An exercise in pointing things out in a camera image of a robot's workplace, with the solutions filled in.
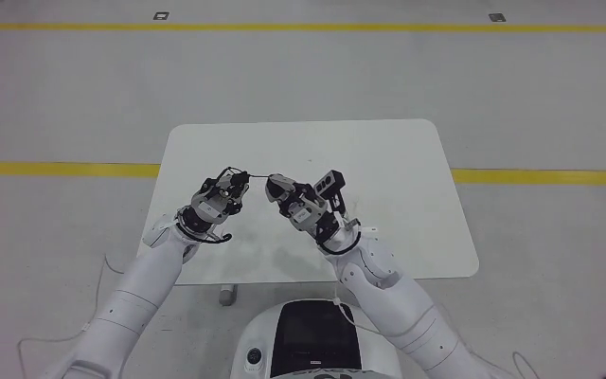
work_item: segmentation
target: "wire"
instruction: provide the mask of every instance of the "wire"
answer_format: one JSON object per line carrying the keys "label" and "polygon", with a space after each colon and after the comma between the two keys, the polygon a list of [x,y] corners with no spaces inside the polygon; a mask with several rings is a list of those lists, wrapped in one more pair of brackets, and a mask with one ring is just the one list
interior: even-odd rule
{"label": "wire", "polygon": [[21,349],[21,346],[23,345],[24,342],[28,342],[28,341],[32,341],[32,342],[45,342],[45,343],[58,343],[58,342],[67,342],[67,341],[71,341],[72,339],[76,339],[78,336],[80,336],[80,334],[84,333],[86,331],[86,329],[88,329],[88,326],[90,325],[90,323],[93,321],[93,319],[95,318],[95,315],[97,314],[97,309],[98,309],[98,292],[99,292],[99,288],[101,287],[101,278],[103,278],[103,268],[105,267],[105,265],[107,264],[107,267],[112,270],[113,272],[117,273],[117,274],[124,274],[121,271],[115,270],[110,263],[107,261],[107,254],[103,254],[103,263],[101,264],[101,269],[98,272],[98,279],[97,279],[97,289],[95,290],[95,310],[93,311],[93,314],[88,318],[88,321],[86,321],[86,323],[84,324],[84,326],[82,326],[82,328],[73,335],[70,335],[68,337],[65,338],[38,338],[38,337],[26,337],[26,338],[21,338],[19,340],[19,342],[17,342],[17,356],[19,357],[19,367],[21,368],[21,376],[23,377],[23,379],[27,379],[27,374],[26,374],[26,364],[23,360],[23,352]]}
{"label": "wire", "polygon": [[[442,303],[439,303],[438,305],[439,305],[439,307],[442,310],[444,310],[444,314],[446,314],[446,317],[447,317],[447,323],[448,323],[448,325],[451,327],[451,329],[454,330],[454,332],[456,333],[456,336],[458,336],[458,339],[463,343],[463,346],[465,346],[465,348],[470,352],[471,355],[473,355],[476,358],[480,359],[481,361],[483,361],[484,363],[488,364],[489,366],[492,366],[492,367],[494,367],[496,369],[499,369],[499,370],[501,370],[503,372],[506,372],[507,374],[511,375],[512,377],[515,377],[515,375],[513,373],[511,373],[511,371],[503,369],[501,366],[492,363],[488,359],[484,358],[483,356],[481,356],[480,354],[478,354],[477,352],[475,352],[472,349],[472,347],[469,346],[465,342],[465,340],[461,337],[461,333],[458,332],[458,329],[453,324],[453,319],[451,318],[451,313],[448,311],[448,309]],[[526,377],[524,376],[524,374],[520,370],[520,367],[518,366],[518,363],[515,360],[515,356],[516,355],[519,355],[524,360],[524,362],[526,363],[526,365],[532,370],[532,373],[534,373],[534,375],[536,376],[537,379],[541,379],[541,377],[539,376],[539,374],[537,373],[537,371],[534,370],[534,368],[530,365],[530,363],[528,362],[528,360],[523,355],[521,355],[519,352],[513,352],[511,354],[511,359],[513,360],[513,364],[515,365],[515,368],[518,371],[518,373],[520,374],[520,376],[522,377],[522,379],[526,379]]]}
{"label": "wire", "polygon": [[120,275],[124,274],[124,272],[123,272],[123,271],[118,271],[118,270],[116,270],[114,267],[112,267],[112,266],[110,265],[110,263],[109,263],[109,262],[107,262],[107,254],[105,254],[105,264],[107,264],[107,268],[109,268],[109,269],[110,269],[110,270],[112,270],[113,272],[115,272],[115,273],[117,273],[117,274],[120,274]]}
{"label": "wire", "polygon": [[343,317],[348,321],[348,323],[355,326],[356,328],[360,328],[363,331],[371,332],[376,335],[382,335],[383,337],[396,337],[399,335],[399,334],[383,334],[379,331],[375,331],[375,330],[369,329],[367,327],[364,327],[360,324],[356,324],[352,319],[350,319],[349,316],[345,313],[345,309],[343,309],[343,303],[341,302],[341,299],[339,299],[339,296],[337,295],[337,283],[336,282],[334,283],[334,298],[332,299],[332,303],[334,305],[336,305],[337,307],[339,307],[339,311],[341,311],[341,315],[343,315]]}
{"label": "wire", "polygon": [[528,368],[532,371],[532,373],[534,374],[534,376],[536,376],[537,379],[541,379],[539,377],[539,374],[537,373],[537,371],[534,370],[534,368],[532,367],[532,365],[530,365],[530,362],[528,362],[528,360],[526,359],[525,356],[523,356],[520,352],[512,352],[511,353],[511,359],[513,359],[513,364],[515,365],[516,370],[520,373],[520,375],[524,379],[525,379],[525,377],[522,374],[522,371],[520,370],[520,367],[518,366],[518,361],[515,360],[516,356],[519,356],[520,358],[522,358],[522,360],[524,361],[524,363],[526,363],[526,365],[528,366]]}
{"label": "wire", "polygon": [[[337,282],[334,283],[334,298],[332,299],[332,303],[334,305],[336,305],[337,307],[339,307],[339,311],[341,311],[341,314],[343,315],[343,317],[345,318],[345,320],[348,321],[348,323],[350,323],[351,325],[353,325],[356,328],[360,328],[363,331],[367,331],[367,332],[371,332],[377,335],[382,335],[383,337],[391,337],[391,336],[398,336],[400,334],[394,334],[394,335],[389,335],[389,334],[382,334],[379,331],[375,331],[372,329],[368,329],[360,324],[356,324],[352,319],[349,318],[349,316],[345,313],[345,310],[343,309],[343,303],[341,302],[341,299],[339,299],[339,296],[337,294]],[[446,314],[446,317],[448,318],[448,325],[451,327],[451,329],[454,330],[454,332],[456,333],[456,336],[458,337],[459,341],[461,341],[463,343],[463,345],[465,346],[465,348],[468,350],[468,352],[470,352],[471,355],[475,356],[476,358],[480,359],[481,361],[483,361],[484,363],[488,364],[489,366],[492,366],[495,369],[501,370],[502,372],[505,372],[507,374],[509,374],[511,377],[515,377],[515,375],[513,373],[511,373],[511,371],[505,370],[502,367],[492,363],[491,361],[489,361],[488,359],[480,356],[477,352],[474,352],[472,347],[469,346],[467,343],[465,343],[465,341],[463,340],[463,338],[461,338],[461,334],[458,332],[458,329],[456,328],[456,326],[453,324],[452,319],[451,319],[451,314],[450,312],[448,312],[448,309],[446,309],[446,307],[439,303],[439,306],[444,310],[444,313]],[[534,370],[534,368],[532,367],[532,365],[530,365],[530,362],[528,362],[528,360],[526,359],[525,356],[523,356],[520,352],[513,352],[511,354],[511,359],[513,360],[513,364],[515,365],[516,370],[518,371],[518,373],[520,374],[520,376],[522,377],[522,379],[526,379],[526,377],[524,376],[524,374],[522,373],[522,370],[520,370],[520,367],[518,366],[518,362],[516,360],[516,356],[519,356],[520,358],[522,358],[522,360],[524,361],[524,363],[526,363],[526,365],[530,368],[530,370],[532,370],[532,373],[534,374],[534,376],[536,377],[536,379],[541,379],[541,377],[539,376],[539,374],[537,373],[537,371]]]}
{"label": "wire", "polygon": [[[240,169],[238,169],[238,168],[236,168],[236,167],[227,167],[227,169],[228,169],[228,170],[229,170],[231,173],[234,173],[234,174],[235,174],[235,173],[242,173],[242,172],[244,172],[244,171],[242,171],[242,170],[240,170]],[[269,175],[252,175],[252,174],[250,174],[250,173],[248,174],[248,176],[250,176],[250,177],[269,177]]]}

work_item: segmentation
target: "table leg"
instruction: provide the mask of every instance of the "table leg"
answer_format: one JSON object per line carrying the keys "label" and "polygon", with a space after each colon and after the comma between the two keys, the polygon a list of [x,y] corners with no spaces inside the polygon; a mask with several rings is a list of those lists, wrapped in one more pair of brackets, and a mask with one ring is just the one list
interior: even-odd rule
{"label": "table leg", "polygon": [[224,284],[221,286],[221,292],[219,293],[219,303],[222,306],[228,307],[234,302],[236,302],[237,295],[237,284]]}

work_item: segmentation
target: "robotic hand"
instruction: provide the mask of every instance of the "robotic hand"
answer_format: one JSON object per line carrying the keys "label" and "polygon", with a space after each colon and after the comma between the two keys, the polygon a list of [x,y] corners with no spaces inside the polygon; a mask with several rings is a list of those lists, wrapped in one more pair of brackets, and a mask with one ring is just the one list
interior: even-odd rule
{"label": "robotic hand", "polygon": [[429,295],[397,266],[394,255],[378,238],[364,235],[358,220],[348,219],[340,191],[344,185],[338,171],[330,171],[313,187],[272,174],[265,192],[281,215],[314,238],[337,279],[357,298],[379,333],[428,377],[512,378],[470,352]]}
{"label": "robotic hand", "polygon": [[207,178],[188,206],[154,224],[143,238],[151,250],[137,257],[74,349],[48,368],[43,378],[121,377],[128,356],[177,281],[183,263],[200,244],[230,240],[230,234],[219,237],[213,230],[242,208],[251,175],[234,170],[227,168],[217,178]]}

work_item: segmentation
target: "black cable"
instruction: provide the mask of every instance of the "black cable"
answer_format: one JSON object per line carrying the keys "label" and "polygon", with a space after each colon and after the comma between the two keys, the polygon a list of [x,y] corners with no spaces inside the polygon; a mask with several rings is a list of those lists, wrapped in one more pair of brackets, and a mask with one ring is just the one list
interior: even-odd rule
{"label": "black cable", "polygon": [[[238,172],[240,172],[240,173],[244,172],[244,171],[240,170],[240,169],[239,169],[239,168],[237,168],[237,167],[231,167],[231,166],[230,166],[230,167],[228,167],[227,169],[228,169],[228,170],[238,170]],[[252,174],[250,174],[250,173],[248,174],[248,176],[250,176],[250,177],[269,177],[269,175],[252,175]]]}
{"label": "black cable", "polygon": [[318,246],[325,252],[331,254],[331,255],[343,255],[348,253],[349,251],[351,251],[355,246],[358,245],[358,242],[360,241],[360,239],[362,238],[362,232],[360,230],[358,230],[358,235],[356,236],[356,240],[353,242],[353,244],[351,244],[349,247],[340,250],[340,251],[332,251],[329,248],[325,247],[324,244],[319,243],[318,241],[316,241],[318,243]]}
{"label": "black cable", "polygon": [[218,241],[214,241],[214,240],[203,240],[201,238],[198,238],[196,236],[194,236],[193,234],[189,233],[184,227],[181,226],[181,224],[177,223],[177,227],[179,228],[179,230],[181,230],[181,232],[183,232],[183,234],[186,235],[186,237],[190,238],[191,240],[198,242],[200,244],[222,244],[222,243],[226,243],[227,241],[231,240],[232,235],[231,234],[225,234],[220,240]]}

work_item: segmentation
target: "white cable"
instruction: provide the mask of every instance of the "white cable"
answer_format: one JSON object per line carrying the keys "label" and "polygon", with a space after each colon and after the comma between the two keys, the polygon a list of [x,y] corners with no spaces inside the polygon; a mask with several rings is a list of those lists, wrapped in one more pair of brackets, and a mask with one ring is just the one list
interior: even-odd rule
{"label": "white cable", "polygon": [[360,324],[356,324],[352,319],[350,319],[349,316],[345,313],[345,309],[343,309],[343,303],[341,302],[341,299],[337,295],[337,282],[334,283],[334,298],[332,299],[332,303],[334,305],[336,305],[337,307],[339,307],[339,311],[341,311],[341,315],[343,315],[343,317],[348,321],[348,323],[350,323],[351,325],[355,326],[356,328],[360,328],[363,331],[371,332],[371,333],[374,333],[376,335],[382,335],[383,337],[397,337],[397,336],[399,336],[399,334],[383,334],[383,333],[381,333],[379,331],[368,329],[365,326],[362,326]]}
{"label": "white cable", "polygon": [[90,316],[90,318],[88,319],[88,321],[86,321],[86,323],[82,326],[82,328],[76,334],[70,335],[70,336],[65,337],[65,338],[27,337],[27,338],[21,338],[19,340],[19,342],[17,342],[17,355],[19,357],[19,367],[21,368],[21,376],[23,377],[23,379],[27,379],[26,364],[25,364],[25,362],[23,360],[23,352],[21,351],[21,345],[24,342],[27,342],[27,341],[46,342],[46,343],[67,342],[67,341],[71,341],[72,339],[77,338],[83,332],[86,332],[86,330],[90,326],[90,323],[93,321],[93,319],[95,318],[95,315],[97,314],[97,309],[98,309],[98,290],[99,290],[99,288],[101,286],[101,278],[103,278],[103,268],[105,267],[105,264],[107,264],[107,266],[109,267],[109,269],[112,270],[112,271],[114,271],[115,273],[117,273],[117,274],[124,274],[123,272],[115,270],[110,265],[110,263],[107,262],[107,254],[103,255],[103,262],[101,263],[101,269],[99,270],[99,273],[98,273],[97,289],[95,290],[95,310],[93,311],[93,314]]}
{"label": "white cable", "polygon": [[[343,303],[341,302],[341,299],[337,295],[337,282],[334,283],[334,298],[332,299],[332,303],[334,305],[336,305],[337,307],[339,307],[339,311],[341,311],[341,314],[343,315],[343,317],[348,321],[348,323],[350,323],[354,327],[360,328],[363,331],[367,331],[367,332],[371,332],[371,333],[374,333],[374,334],[382,335],[383,337],[392,336],[392,335],[388,335],[388,334],[382,334],[379,331],[368,329],[367,327],[364,327],[364,326],[362,326],[360,324],[356,324],[353,320],[349,319],[349,316],[345,313],[345,310],[343,309]],[[474,352],[473,349],[467,343],[465,343],[465,341],[463,340],[463,338],[461,338],[461,334],[458,332],[458,329],[456,328],[456,326],[452,322],[451,314],[450,314],[450,312],[448,312],[448,309],[446,309],[446,307],[443,304],[441,304],[441,303],[439,303],[439,306],[444,310],[444,313],[446,314],[446,317],[448,319],[447,323],[454,330],[454,332],[458,336],[458,339],[463,343],[463,345],[465,346],[465,348],[467,348],[467,350],[470,352],[471,355],[473,355],[476,358],[480,359],[484,363],[486,363],[486,364],[488,364],[488,365],[490,365],[490,366],[492,366],[492,367],[494,367],[494,368],[496,368],[498,370],[506,372],[507,374],[511,375],[512,377],[515,377],[515,375],[513,373],[511,373],[510,371],[503,369],[502,367],[500,367],[500,366],[492,363],[488,359],[480,356],[477,352]],[[524,363],[526,363],[526,365],[530,368],[530,370],[532,370],[532,373],[534,374],[534,376],[537,379],[541,379],[541,377],[539,376],[539,374],[537,373],[537,371],[534,370],[534,368],[530,365],[530,362],[528,362],[528,360],[526,359],[525,356],[523,356],[519,352],[513,352],[511,354],[511,359],[513,360],[513,364],[515,365],[515,368],[518,371],[518,373],[520,374],[520,376],[522,377],[522,379],[526,379],[526,377],[524,376],[524,374],[522,373],[522,370],[520,370],[520,367],[518,366],[518,362],[516,361],[516,356],[519,356],[520,358],[522,358],[522,360],[524,361]]]}

